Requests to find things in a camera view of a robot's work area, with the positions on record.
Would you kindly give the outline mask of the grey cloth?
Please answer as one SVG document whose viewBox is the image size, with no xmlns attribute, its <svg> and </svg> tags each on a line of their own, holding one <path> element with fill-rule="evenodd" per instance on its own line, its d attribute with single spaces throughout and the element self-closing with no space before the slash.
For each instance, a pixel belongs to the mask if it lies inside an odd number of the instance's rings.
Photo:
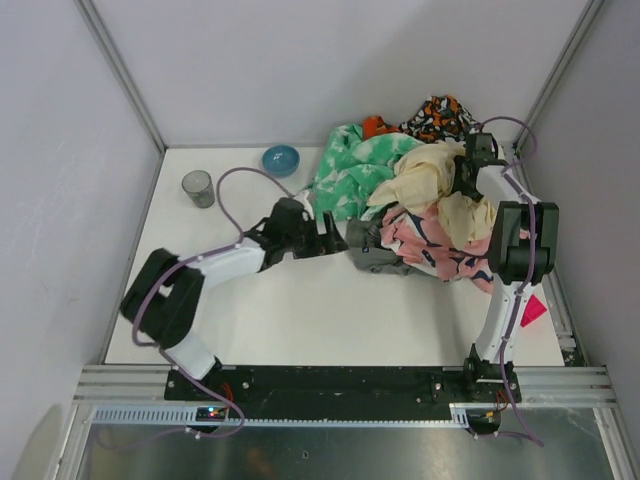
<svg viewBox="0 0 640 480">
<path fill-rule="evenodd" d="M 354 266 L 371 274 L 426 276 L 425 272 L 406 264 L 396 253 L 382 246 L 381 226 L 381 218 L 348 221 L 345 241 Z"/>
</svg>

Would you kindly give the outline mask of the cream yellow cloth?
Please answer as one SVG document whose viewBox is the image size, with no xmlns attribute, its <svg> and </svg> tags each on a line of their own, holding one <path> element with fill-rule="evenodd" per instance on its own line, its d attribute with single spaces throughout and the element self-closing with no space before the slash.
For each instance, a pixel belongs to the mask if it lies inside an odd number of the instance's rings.
<svg viewBox="0 0 640 480">
<path fill-rule="evenodd" d="M 436 206 L 439 224 L 458 250 L 488 238 L 496 219 L 495 208 L 486 198 L 473 200 L 454 190 L 454 159 L 464 153 L 463 144 L 446 141 L 411 150 L 396 162 L 393 177 L 369 196 L 367 206 L 396 202 L 414 215 Z"/>
</svg>

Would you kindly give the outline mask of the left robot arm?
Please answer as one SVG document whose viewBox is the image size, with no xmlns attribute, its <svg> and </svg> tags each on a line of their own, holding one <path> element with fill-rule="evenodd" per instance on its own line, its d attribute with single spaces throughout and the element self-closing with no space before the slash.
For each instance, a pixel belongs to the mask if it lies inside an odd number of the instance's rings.
<svg viewBox="0 0 640 480">
<path fill-rule="evenodd" d="M 330 212 L 318 231 L 311 207 L 281 198 L 269 216 L 241 234 L 240 242 L 192 257 L 154 250 L 120 303 L 120 314 L 151 346 L 187 376 L 201 380 L 220 361 L 193 331 L 203 291 L 247 274 L 257 274 L 291 254 L 295 260 L 344 252 L 348 245 Z"/>
</svg>

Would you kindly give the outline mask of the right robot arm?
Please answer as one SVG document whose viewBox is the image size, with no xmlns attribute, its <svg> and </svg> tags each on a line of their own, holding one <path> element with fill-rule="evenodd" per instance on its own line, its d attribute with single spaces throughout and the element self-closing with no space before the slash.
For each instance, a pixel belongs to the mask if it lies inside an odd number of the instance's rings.
<svg viewBox="0 0 640 480">
<path fill-rule="evenodd" d="M 489 133 L 423 143 L 404 133 L 367 137 L 356 125 L 329 135 L 311 184 L 314 208 L 347 225 L 362 269 L 466 279 L 491 297 L 459 370 L 431 374 L 437 402 L 513 397 L 517 331 L 554 267 L 558 206 L 512 176 Z"/>
</svg>

